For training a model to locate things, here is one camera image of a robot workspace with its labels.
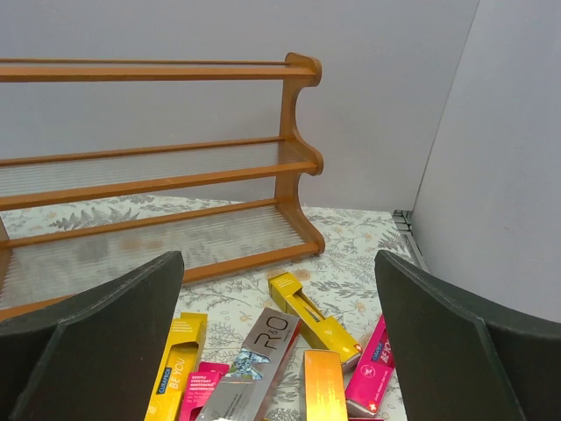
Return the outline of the yellow Be You toothpaste box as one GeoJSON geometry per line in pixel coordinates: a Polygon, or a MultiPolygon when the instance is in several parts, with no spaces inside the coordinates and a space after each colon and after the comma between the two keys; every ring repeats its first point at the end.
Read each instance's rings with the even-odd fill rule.
{"type": "Polygon", "coordinates": [[[208,316],[182,312],[170,325],[145,421],[178,420],[188,376],[198,369],[208,316]]]}

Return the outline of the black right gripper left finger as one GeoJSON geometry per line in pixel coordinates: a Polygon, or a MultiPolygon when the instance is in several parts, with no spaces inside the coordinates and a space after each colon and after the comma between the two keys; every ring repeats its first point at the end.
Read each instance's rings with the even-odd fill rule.
{"type": "Polygon", "coordinates": [[[166,252],[1,323],[3,420],[141,420],[184,273],[166,252]]]}

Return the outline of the pink Be You toothpaste box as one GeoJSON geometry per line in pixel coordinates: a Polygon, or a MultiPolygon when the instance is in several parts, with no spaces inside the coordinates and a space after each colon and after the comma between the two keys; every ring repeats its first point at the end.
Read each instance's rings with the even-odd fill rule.
{"type": "Polygon", "coordinates": [[[381,316],[345,389],[351,417],[376,417],[394,368],[386,321],[381,316]]]}

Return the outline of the silver R&O Ice Mint box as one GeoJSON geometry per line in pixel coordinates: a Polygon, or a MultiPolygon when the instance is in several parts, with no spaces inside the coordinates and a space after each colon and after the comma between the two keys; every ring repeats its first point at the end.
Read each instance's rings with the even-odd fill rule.
{"type": "Polygon", "coordinates": [[[266,418],[300,333],[297,317],[265,308],[197,418],[254,421],[266,418]]]}

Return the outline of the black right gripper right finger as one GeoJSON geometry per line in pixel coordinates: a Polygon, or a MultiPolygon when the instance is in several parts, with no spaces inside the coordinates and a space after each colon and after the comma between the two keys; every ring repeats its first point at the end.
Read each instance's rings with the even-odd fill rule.
{"type": "Polygon", "coordinates": [[[375,257],[409,420],[558,420],[560,325],[375,257]]]}

